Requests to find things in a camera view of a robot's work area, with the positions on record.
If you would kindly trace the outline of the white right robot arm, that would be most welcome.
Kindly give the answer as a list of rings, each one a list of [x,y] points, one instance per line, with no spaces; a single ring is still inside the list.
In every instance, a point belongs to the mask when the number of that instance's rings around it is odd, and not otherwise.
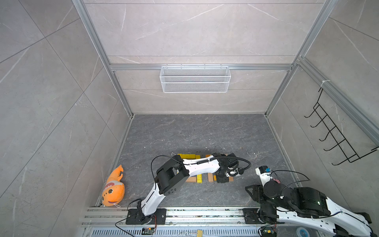
[[[351,212],[324,193],[310,187],[289,188],[275,180],[245,188],[256,209],[245,208],[247,224],[295,224],[319,230],[333,237],[374,237],[367,213]]]

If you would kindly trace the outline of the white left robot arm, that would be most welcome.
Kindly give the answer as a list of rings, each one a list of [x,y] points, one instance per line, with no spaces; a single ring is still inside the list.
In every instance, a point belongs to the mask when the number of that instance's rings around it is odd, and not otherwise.
[[[138,211],[144,217],[154,214],[164,198],[178,192],[190,177],[206,173],[215,174],[218,183],[226,183],[231,177],[242,175],[244,170],[233,154],[213,154],[201,159],[175,155],[157,170],[154,186],[146,198],[138,202]]]

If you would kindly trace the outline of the tan wooden block angled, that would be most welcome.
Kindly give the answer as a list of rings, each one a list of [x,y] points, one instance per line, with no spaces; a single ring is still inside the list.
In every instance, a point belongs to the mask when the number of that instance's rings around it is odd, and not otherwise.
[[[214,175],[213,173],[208,173],[207,174],[208,182],[214,182]]]

